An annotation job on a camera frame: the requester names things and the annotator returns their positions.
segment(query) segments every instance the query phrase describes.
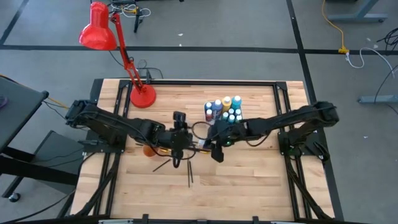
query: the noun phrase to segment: red desk lamp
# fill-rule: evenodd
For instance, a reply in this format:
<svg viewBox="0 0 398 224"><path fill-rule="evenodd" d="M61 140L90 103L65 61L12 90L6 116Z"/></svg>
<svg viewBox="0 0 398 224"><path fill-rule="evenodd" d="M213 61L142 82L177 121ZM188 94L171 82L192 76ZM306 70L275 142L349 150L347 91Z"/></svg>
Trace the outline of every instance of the red desk lamp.
<svg viewBox="0 0 398 224"><path fill-rule="evenodd" d="M85 47L96 50L116 49L116 39L111 29L108 27L108 19L108 7L102 2L93 2L90 6L90 24L80 33L79 43ZM110 20L116 26L124 69L128 72L134 85L130 94L131 103L138 108L147 108L155 102L156 92L152 86L142 84L138 71L134 66L134 60L129 59L124 44L119 13L113 12Z"/></svg>

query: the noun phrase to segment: lamp base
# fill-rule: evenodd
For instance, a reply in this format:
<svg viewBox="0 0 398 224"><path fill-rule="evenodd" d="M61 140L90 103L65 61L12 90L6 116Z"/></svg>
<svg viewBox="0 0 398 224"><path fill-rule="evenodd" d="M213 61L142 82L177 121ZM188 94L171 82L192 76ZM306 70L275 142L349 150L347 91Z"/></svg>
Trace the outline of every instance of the lamp base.
<svg viewBox="0 0 398 224"><path fill-rule="evenodd" d="M130 94L131 103L138 108L147 108L155 103L156 92L154 87L150 85L143 85L141 93L137 88L133 88Z"/></svg>

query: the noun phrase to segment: lamp arm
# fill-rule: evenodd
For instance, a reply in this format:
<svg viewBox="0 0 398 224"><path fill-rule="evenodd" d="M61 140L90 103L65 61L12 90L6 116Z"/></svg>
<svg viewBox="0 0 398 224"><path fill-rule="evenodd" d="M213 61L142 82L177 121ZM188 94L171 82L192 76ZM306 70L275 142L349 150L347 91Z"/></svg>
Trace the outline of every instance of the lamp arm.
<svg viewBox="0 0 398 224"><path fill-rule="evenodd" d="M126 44L124 43L122 25L120 22L120 15L118 12L113 12L113 14L111 16L111 22L113 22L113 24L116 26L116 32L118 33L120 54L123 59L124 69L129 74L134 86L139 91L141 91L143 84L141 82L141 79L139 78L138 71L137 71L136 67L134 66L134 59L130 60L129 55L127 54Z"/></svg>

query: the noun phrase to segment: gray floor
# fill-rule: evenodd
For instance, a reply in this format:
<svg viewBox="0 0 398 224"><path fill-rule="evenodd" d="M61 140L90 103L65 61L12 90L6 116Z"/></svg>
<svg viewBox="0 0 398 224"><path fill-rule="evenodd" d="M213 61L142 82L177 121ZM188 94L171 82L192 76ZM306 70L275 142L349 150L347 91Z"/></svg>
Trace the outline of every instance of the gray floor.
<svg viewBox="0 0 398 224"><path fill-rule="evenodd" d="M21 2L0 1L0 33ZM340 33L320 14L321 0L293 0L293 4L306 49L340 47ZM81 0L30 0L5 44L79 45L77 38L88 22L89 5L89 1ZM174 0L143 2L141 6L150 8L152 15L145 19L137 34L132 32L134 19L123 17L129 46L297 47L285 1L250 0L242 4L238 0L186 0L185 3ZM331 3L326 11L348 12L355 6ZM375 40L396 28L397 7L394 0L381 1L375 6L374 12L389 13L390 18L383 24L342 25L347 48L374 47ZM384 48L382 43L377 45L378 50ZM166 78L304 80L298 54L130 54L136 60L147 60L150 67L158 67ZM364 59L363 69L353 69L342 55L307 55L318 100L334 103L341 118L335 127L326 129L326 135L345 220L395 223L397 115L383 105L363 106L356 102L359 95L373 95L389 70L378 56ZM390 56L388 60L394 66L398 56ZM360 63L359 57L353 56L353 62ZM66 104L87 98L95 78L126 76L108 52L100 51L0 50L0 73L36 90L47 90L50 96ZM382 93L396 93L397 82L398 77L389 79ZM68 128L43 106L11 145L32 152L51 129L72 139L85 136L84 131ZM0 190L11 180L12 177L2 175ZM23 180L17 191L22 194L18 203L0 198L0 222L30 214L63 196L30 179ZM31 219L54 217L59 209L57 206Z"/></svg>

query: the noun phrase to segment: wooden table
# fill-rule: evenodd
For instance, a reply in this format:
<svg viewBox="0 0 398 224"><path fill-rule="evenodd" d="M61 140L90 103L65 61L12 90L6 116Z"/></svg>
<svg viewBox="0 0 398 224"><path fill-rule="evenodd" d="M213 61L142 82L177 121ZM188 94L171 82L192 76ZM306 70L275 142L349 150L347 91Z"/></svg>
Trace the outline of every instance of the wooden table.
<svg viewBox="0 0 398 224"><path fill-rule="evenodd" d="M118 79L103 81L98 100L100 108L113 112L118 83ZM286 84L292 109L307 105L303 83ZM274 92L269 86L153 86L157 92L156 102L147 109L130 105L128 118L152 119L171 128L173 112L182 111L187 114L187 123L192 124L204 121L204 102L234 95L240 95L243 99L244 118L277 115ZM205 126L198 126L197 132L205 137L206 129ZM167 158L146 157L142 146L137 146L133 139L128 138L119 166L111 217L141 218L142 214L147 213L151 219L252 220L253 216L258 216L260 220L293 220L285 162L279 154L276 134L277 131L273 131L258 147L238 142L224 148L223 163L217 163L208 154L197 154L191 160L193 184L190 188L186 162L182 161L178 169L169 163L152 172ZM72 214L78 212L96 190L103 156L96 154L84 163ZM308 191L324 212L333 216L321 161L314 156L302 156L302 164ZM107 192L105 190L102 212ZM296 192L300 214L304 217L302 197L297 188Z"/></svg>

